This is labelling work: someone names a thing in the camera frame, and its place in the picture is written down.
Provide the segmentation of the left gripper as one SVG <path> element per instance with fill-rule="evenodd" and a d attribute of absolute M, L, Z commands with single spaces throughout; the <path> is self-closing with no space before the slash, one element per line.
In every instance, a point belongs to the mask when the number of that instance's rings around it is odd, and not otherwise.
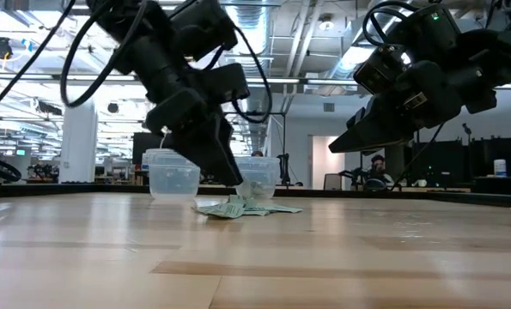
<path fill-rule="evenodd" d="M 156 135 L 169 130 L 165 148 L 184 156 L 224 185 L 243 182 L 230 142 L 233 128 L 214 104 L 199 92 L 183 88 L 161 101 L 146 117 Z"/>

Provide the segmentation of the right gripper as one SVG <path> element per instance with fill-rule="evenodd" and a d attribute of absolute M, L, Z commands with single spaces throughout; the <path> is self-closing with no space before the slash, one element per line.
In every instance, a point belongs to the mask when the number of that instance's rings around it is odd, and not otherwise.
<path fill-rule="evenodd" d="M 477 64 L 447 70 L 417 62 L 396 78 L 387 100 L 374 96 L 349 118 L 346 131 L 328 148 L 334 154 L 380 154 L 385 146 L 410 141 L 415 129 L 455 118 L 463 107 L 474 114 L 496 105 L 496 91 Z"/>

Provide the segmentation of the clear plastic cup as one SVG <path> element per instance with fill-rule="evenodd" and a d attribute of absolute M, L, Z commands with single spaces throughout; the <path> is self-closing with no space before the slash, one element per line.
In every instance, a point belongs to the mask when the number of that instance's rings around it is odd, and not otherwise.
<path fill-rule="evenodd" d="M 166 148 L 150 148 L 143 154 L 148 166 L 149 190 L 154 199 L 190 200 L 198 194 L 200 168 L 181 154 Z"/>
<path fill-rule="evenodd" d="M 235 161 L 240 170 L 243 182 L 245 180 L 260 181 L 273 184 L 274 186 L 279 182 L 280 169 L 278 158 L 237 157 Z"/>

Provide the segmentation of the white door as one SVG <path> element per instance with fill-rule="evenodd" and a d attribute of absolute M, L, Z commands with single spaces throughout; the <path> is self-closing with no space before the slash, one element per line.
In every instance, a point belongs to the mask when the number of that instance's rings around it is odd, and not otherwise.
<path fill-rule="evenodd" d="M 326 174 L 337 174 L 344 170 L 344 154 L 334 154 L 328 148 L 335 139 L 335 136 L 312 137 L 311 177 L 313 189 L 323 190 Z"/>

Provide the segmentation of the tan chair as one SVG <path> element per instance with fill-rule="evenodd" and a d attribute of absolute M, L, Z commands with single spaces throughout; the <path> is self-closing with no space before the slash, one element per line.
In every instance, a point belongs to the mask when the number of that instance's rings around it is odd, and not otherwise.
<path fill-rule="evenodd" d="M 343 189 L 343 177 L 338 173 L 327 173 L 324 177 L 324 191 L 341 191 Z"/>

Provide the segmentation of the black monitor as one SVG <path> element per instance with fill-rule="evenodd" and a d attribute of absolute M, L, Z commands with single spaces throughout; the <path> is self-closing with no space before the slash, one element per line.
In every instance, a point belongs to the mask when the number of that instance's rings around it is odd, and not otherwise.
<path fill-rule="evenodd" d="M 132 163 L 134 165 L 140 165 L 146 150 L 150 148 L 160 148 L 161 140 L 161 136 L 152 133 L 136 132 L 132 138 Z"/>

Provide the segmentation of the black equipment cabinet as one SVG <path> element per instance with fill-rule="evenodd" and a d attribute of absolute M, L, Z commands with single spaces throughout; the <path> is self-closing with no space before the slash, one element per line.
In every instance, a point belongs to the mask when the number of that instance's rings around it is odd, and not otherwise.
<path fill-rule="evenodd" d="M 465 149 L 460 140 L 416 143 L 412 154 L 418 155 L 411 165 L 413 182 L 423 179 L 427 186 L 453 187 L 465 180 Z"/>
<path fill-rule="evenodd" d="M 471 141 L 471 169 L 474 177 L 493 174 L 495 160 L 505 160 L 507 176 L 511 177 L 511 137 Z"/>

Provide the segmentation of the white pillar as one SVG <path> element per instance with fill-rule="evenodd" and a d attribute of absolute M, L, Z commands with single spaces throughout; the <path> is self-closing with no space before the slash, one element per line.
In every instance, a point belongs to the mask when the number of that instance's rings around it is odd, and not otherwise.
<path fill-rule="evenodd" d="M 93 99 L 79 107 L 66 108 L 61 142 L 59 182 L 94 181 L 98 113 Z"/>

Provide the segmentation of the black rig frame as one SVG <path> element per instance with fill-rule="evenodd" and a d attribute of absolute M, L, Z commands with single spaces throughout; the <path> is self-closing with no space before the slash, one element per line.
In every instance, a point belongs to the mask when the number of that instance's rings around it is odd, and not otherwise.
<path fill-rule="evenodd" d="M 269 118 L 262 124 L 254 124 L 247 122 L 245 129 L 241 131 L 242 141 L 246 143 L 246 152 L 251 155 L 253 151 L 262 151 L 264 155 L 272 155 L 272 137 L 273 130 L 276 130 L 278 137 L 278 148 L 281 150 L 276 158 L 281 154 L 287 154 L 286 151 L 286 113 L 272 112 Z M 282 185 L 281 179 L 279 184 L 289 188 L 290 185 Z"/>

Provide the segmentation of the silver ventilation duct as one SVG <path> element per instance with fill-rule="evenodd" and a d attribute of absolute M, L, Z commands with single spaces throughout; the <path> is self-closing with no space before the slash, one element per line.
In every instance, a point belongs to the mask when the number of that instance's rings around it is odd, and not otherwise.
<path fill-rule="evenodd" d="M 226 11 L 245 35 L 252 51 L 258 56 L 265 56 L 268 52 L 267 39 L 269 35 L 268 20 L 270 11 L 259 6 L 228 6 Z M 246 77 L 260 78 L 258 67 L 249 52 L 246 42 L 239 33 L 236 34 L 238 44 L 233 49 L 231 60 L 241 64 Z M 259 59 L 261 69 L 268 74 L 269 60 Z M 268 96 L 263 84 L 250 87 L 250 96 L 239 104 L 241 110 L 250 118 L 261 119 L 255 112 L 265 114 L 268 108 Z M 254 148 L 260 148 L 266 138 L 266 124 L 247 124 L 247 136 Z"/>
<path fill-rule="evenodd" d="M 364 37 L 362 22 L 366 13 L 376 4 L 385 0 L 354 0 L 355 16 L 348 18 L 346 28 L 339 37 L 340 51 L 338 59 L 328 70 L 323 70 L 319 77 L 325 79 L 349 79 L 355 68 L 366 61 L 375 49 Z"/>

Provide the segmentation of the black table frame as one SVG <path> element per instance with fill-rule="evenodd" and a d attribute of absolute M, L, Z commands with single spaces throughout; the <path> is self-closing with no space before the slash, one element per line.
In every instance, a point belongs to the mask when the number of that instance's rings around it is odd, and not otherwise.
<path fill-rule="evenodd" d="M 33 184 L 11 185 L 0 183 L 0 197 L 31 197 L 76 193 L 148 193 L 146 186 L 135 185 L 101 185 L 101 184 Z M 315 191 L 300 187 L 275 190 L 276 197 L 303 198 L 358 198 L 358 199 L 408 199 L 430 200 L 447 203 L 466 203 L 511 208 L 511 196 L 490 195 L 451 191 L 401 191 L 401 192 L 366 192 L 366 191 Z"/>

